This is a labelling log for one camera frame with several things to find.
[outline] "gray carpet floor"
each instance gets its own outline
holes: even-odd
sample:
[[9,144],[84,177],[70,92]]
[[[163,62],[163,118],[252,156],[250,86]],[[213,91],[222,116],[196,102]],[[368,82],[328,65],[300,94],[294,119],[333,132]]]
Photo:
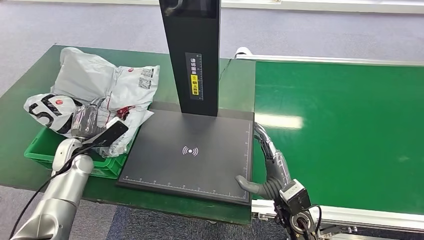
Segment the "gray carpet floor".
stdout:
[[[424,61],[423,26],[423,15],[224,8],[220,54],[229,58],[238,47],[244,46],[254,54]],[[0,0],[0,96],[53,44],[168,52],[157,6]],[[31,194],[31,191],[0,186],[0,239],[7,238]],[[273,240],[286,237],[272,221],[255,220],[249,226],[211,224],[199,219],[82,201],[70,239]]]

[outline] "green table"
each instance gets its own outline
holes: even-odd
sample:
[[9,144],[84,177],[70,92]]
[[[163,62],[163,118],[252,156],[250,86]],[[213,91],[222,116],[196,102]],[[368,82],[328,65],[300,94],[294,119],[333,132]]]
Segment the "green table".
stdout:
[[[52,46],[0,98],[0,185],[36,190],[48,178],[49,171],[30,159],[24,151],[42,126],[23,109],[30,96],[48,93],[60,70],[59,56],[64,46]],[[116,66],[144,67],[160,65],[159,87],[154,101],[178,103],[178,95],[168,54],[79,47],[99,55]],[[221,60],[221,66],[228,60]],[[255,63],[232,60],[220,80],[220,108],[253,112]],[[86,200],[151,209],[183,216],[236,224],[249,224],[251,208],[210,200],[165,195],[115,186],[116,180],[90,177],[84,190]]]
[[[49,174],[23,157],[41,127],[22,105],[49,91],[62,48],[53,46],[0,98],[1,185],[35,189]],[[178,102],[168,55],[80,49],[117,66],[161,65],[155,100]],[[219,106],[254,107],[255,119],[283,151],[292,177],[308,189],[312,202],[424,215],[424,67],[393,64],[233,60],[221,79]],[[8,137],[16,133],[19,138]],[[254,181],[265,180],[257,143],[252,172]],[[249,207],[119,188],[114,180],[95,177],[84,198],[237,224],[251,218]]]

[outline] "black scanning platform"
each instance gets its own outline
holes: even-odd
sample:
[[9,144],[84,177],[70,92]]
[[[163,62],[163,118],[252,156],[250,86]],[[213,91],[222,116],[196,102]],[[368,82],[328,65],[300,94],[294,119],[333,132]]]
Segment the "black scanning platform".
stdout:
[[251,180],[252,112],[220,109],[218,116],[181,113],[154,102],[117,184],[242,205],[251,196],[235,177]]

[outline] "silver robotic arm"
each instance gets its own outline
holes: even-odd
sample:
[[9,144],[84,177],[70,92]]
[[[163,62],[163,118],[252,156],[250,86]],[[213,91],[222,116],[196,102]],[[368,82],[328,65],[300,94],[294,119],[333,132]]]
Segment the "silver robotic arm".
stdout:
[[[75,138],[62,141],[53,160],[52,176],[83,144]],[[77,213],[93,160],[86,154],[77,155],[69,170],[50,181],[41,201],[25,224],[11,240],[67,240]]]
[[317,240],[321,213],[318,221],[314,221],[309,209],[318,207],[321,212],[321,208],[311,205],[305,187],[291,179],[283,154],[276,149],[264,127],[255,122],[254,130],[265,158],[266,182],[250,182],[240,175],[235,177],[236,181],[243,190],[274,201],[275,222],[287,230],[292,240]]
[[28,202],[16,221],[11,240],[69,239],[84,188],[94,168],[93,159],[85,152],[93,147],[110,146],[128,130],[117,117],[106,128],[84,142],[69,138],[59,144],[54,155],[51,177],[42,187],[48,183],[49,185],[29,220],[14,234],[24,211],[39,191]]

